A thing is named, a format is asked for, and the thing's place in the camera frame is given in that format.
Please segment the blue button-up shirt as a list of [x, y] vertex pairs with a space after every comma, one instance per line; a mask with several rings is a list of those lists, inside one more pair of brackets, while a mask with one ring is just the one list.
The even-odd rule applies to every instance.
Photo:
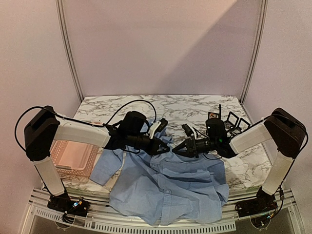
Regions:
[[90, 179], [103, 186], [116, 172], [110, 206], [150, 225], [169, 225], [178, 218], [218, 221], [229, 197], [224, 162], [211, 154], [187, 158], [172, 152], [150, 156], [131, 147], [104, 150]]

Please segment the orange portrait round brooch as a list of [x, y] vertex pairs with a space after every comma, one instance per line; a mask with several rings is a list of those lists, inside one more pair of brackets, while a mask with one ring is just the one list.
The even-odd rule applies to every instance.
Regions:
[[210, 113], [209, 118], [218, 118], [218, 114], [217, 113]]

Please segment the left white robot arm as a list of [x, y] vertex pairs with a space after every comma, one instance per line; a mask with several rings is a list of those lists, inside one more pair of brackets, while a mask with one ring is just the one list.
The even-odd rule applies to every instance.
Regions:
[[92, 124], [56, 113], [51, 106], [39, 107], [39, 112], [24, 127], [25, 153], [33, 162], [53, 203], [63, 212], [73, 204], [65, 195], [65, 187], [50, 157], [55, 140], [91, 144], [108, 150], [124, 149], [126, 146], [144, 151], [150, 156], [167, 153], [170, 147], [154, 136], [159, 124], [149, 124], [145, 115], [128, 112], [124, 119], [110, 125]]

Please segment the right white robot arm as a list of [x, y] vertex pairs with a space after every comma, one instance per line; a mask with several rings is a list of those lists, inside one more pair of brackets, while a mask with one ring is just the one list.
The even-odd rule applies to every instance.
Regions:
[[271, 204], [271, 198], [282, 185], [287, 177], [295, 159], [306, 147], [309, 136], [306, 127], [282, 108], [276, 108], [269, 116], [261, 119], [242, 131], [238, 120], [230, 128], [226, 127], [227, 122], [220, 118], [208, 118], [206, 124], [207, 136], [196, 139], [195, 133], [185, 124], [188, 138], [173, 148], [173, 153], [185, 157], [198, 157], [199, 154], [216, 151], [224, 158], [237, 156], [258, 144], [273, 140], [277, 155], [271, 170], [264, 181], [261, 194], [252, 202], [255, 212], [261, 213]]

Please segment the pink plastic basket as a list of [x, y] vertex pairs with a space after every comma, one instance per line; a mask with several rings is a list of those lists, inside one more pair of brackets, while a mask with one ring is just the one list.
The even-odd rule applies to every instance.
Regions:
[[105, 128], [88, 122], [59, 120], [51, 148], [52, 161], [59, 173], [89, 177], [98, 149], [110, 136]]

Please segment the upright black frame box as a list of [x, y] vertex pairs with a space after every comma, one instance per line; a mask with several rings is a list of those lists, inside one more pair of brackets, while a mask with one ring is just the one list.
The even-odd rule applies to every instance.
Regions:
[[218, 112], [214, 112], [214, 113], [217, 113], [218, 114], [218, 118], [217, 119], [221, 119], [221, 116], [222, 116], [222, 107], [221, 107], [221, 104], [218, 105]]

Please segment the open black frame box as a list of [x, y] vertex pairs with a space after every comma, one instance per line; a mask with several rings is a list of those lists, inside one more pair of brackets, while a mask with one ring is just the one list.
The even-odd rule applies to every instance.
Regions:
[[230, 136], [236, 136], [251, 126], [247, 120], [238, 117], [232, 111], [229, 112], [226, 120], [224, 121], [224, 125], [227, 134]]

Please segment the aluminium front rail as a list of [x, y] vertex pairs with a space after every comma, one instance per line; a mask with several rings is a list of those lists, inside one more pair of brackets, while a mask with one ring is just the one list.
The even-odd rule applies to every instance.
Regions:
[[69, 190], [52, 197], [34, 189], [24, 234], [302, 234], [291, 190], [260, 198], [258, 188], [230, 191], [221, 204], [205, 195], [199, 205], [170, 197], [169, 191], [138, 190], [117, 205], [111, 192]]

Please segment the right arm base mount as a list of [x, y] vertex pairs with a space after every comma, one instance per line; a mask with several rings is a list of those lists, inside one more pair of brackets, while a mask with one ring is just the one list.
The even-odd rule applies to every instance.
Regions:
[[264, 229], [282, 209], [285, 198], [284, 191], [281, 187], [277, 191], [281, 200], [280, 206], [277, 204], [275, 194], [268, 195], [260, 188], [256, 198], [237, 202], [234, 209], [240, 218], [249, 216], [251, 224], [255, 228]]

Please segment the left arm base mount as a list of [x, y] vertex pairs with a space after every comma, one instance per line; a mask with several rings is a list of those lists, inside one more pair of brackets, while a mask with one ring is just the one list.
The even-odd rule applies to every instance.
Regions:
[[71, 198], [67, 193], [64, 193], [59, 196], [50, 195], [47, 207], [51, 210], [63, 212], [62, 222], [73, 224], [76, 216], [87, 216], [90, 202], [83, 197]]

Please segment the right aluminium corner post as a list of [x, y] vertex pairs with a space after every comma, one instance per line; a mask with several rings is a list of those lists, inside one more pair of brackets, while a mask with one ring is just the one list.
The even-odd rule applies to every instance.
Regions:
[[256, 67], [256, 62], [257, 62], [257, 58], [258, 58], [258, 54], [259, 54], [259, 50], [260, 50], [260, 45], [261, 45], [261, 41], [262, 41], [262, 36], [263, 36], [263, 32], [264, 32], [267, 8], [268, 8], [268, 1], [262, 0], [261, 5], [260, 5], [259, 17], [258, 17], [258, 21], [257, 21], [257, 25], [256, 25], [256, 32], [255, 32], [255, 38], [254, 38], [254, 43], [253, 43], [252, 57], [251, 57], [251, 60], [249, 63], [247, 76], [246, 76], [246, 79], [245, 79], [245, 82], [244, 82], [244, 85], [242, 88], [242, 92], [241, 92], [240, 98], [239, 98], [239, 102], [241, 105], [244, 105], [244, 103], [246, 101], [248, 91], [249, 91], [249, 87], [250, 87], [251, 82], [252, 82], [252, 77], [253, 77], [253, 73], [254, 73], [254, 70]]

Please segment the aluminium corner post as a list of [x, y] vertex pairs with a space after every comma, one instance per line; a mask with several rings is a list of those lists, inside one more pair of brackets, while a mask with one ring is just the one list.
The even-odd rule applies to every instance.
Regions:
[[56, 0], [56, 10], [57, 10], [57, 14], [58, 14], [60, 33], [61, 33], [63, 46], [64, 46], [64, 50], [65, 50], [65, 55], [67, 58], [67, 62], [68, 62], [70, 74], [72, 77], [73, 85], [74, 85], [77, 97], [78, 97], [80, 103], [82, 103], [82, 101], [84, 100], [84, 94], [83, 94], [81, 83], [80, 83], [80, 80], [78, 77], [78, 72], [76, 69], [74, 56], [73, 56], [73, 52], [72, 52], [72, 48], [71, 48], [63, 0]]
[[260, 5], [259, 17], [258, 17], [258, 21], [257, 21], [257, 25], [256, 25], [256, 32], [255, 32], [255, 38], [254, 38], [254, 43], [253, 43], [252, 57], [251, 57], [251, 60], [249, 63], [247, 76], [246, 76], [246, 79], [245, 79], [245, 82], [244, 82], [244, 85], [242, 88], [242, 92], [241, 92], [240, 98], [239, 98], [239, 102], [241, 105], [244, 105], [244, 103], [246, 101], [248, 91], [249, 91], [249, 87], [250, 87], [251, 82], [252, 82], [252, 77], [253, 77], [253, 73], [254, 73], [254, 70], [256, 67], [256, 62], [257, 62], [257, 58], [258, 58], [258, 54], [259, 54], [259, 50], [260, 50], [260, 45], [261, 45], [261, 41], [262, 41], [262, 36], [263, 36], [263, 32], [264, 32], [267, 8], [268, 8], [268, 1], [262, 0], [261, 5]]

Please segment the left aluminium corner post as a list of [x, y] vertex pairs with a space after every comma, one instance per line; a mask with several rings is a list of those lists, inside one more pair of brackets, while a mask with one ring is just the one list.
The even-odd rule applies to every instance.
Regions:
[[56, 10], [57, 10], [57, 14], [58, 14], [60, 33], [61, 33], [63, 46], [64, 46], [64, 50], [65, 50], [65, 55], [67, 58], [67, 62], [68, 62], [70, 74], [72, 77], [73, 85], [74, 85], [77, 97], [78, 97], [80, 103], [82, 103], [82, 101], [84, 100], [84, 94], [83, 94], [81, 83], [80, 83], [80, 80], [78, 77], [78, 72], [76, 69], [74, 56], [73, 56], [73, 52], [72, 52], [72, 48], [71, 48], [63, 0], [56, 0]]

